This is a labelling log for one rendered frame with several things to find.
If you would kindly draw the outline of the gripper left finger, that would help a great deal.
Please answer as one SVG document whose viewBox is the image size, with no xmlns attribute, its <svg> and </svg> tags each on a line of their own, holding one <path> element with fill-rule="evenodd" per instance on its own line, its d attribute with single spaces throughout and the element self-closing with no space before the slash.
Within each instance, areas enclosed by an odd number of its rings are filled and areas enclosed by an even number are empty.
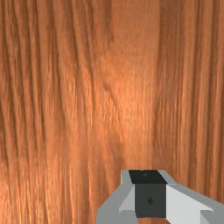
<svg viewBox="0 0 224 224">
<path fill-rule="evenodd" d="M 121 170 L 121 184 L 99 207 L 96 224 L 138 224 L 138 219 L 150 217 L 150 212 L 136 206 L 136 187 L 130 171 Z"/>
</svg>

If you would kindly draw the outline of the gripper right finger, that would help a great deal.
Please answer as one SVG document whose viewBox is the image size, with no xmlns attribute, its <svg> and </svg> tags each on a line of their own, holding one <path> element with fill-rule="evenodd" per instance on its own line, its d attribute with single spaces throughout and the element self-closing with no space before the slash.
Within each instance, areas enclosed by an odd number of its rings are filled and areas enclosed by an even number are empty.
<svg viewBox="0 0 224 224">
<path fill-rule="evenodd" d="M 224 224 L 224 204 L 176 182 L 165 170 L 144 172 L 144 217 L 171 224 Z"/>
</svg>

